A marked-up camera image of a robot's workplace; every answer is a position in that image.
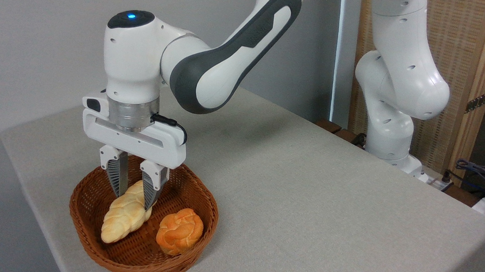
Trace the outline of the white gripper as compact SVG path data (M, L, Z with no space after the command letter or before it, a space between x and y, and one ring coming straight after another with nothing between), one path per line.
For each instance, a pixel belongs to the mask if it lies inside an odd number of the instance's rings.
M170 168L184 162L184 132L177 126L152 122L152 115L159 111L159 98L134 105L94 92L84 96L82 103L85 134L107 144L100 149L100 164L116 197L128 189L128 153L147 159L140 168L144 209L150 209L169 180Z

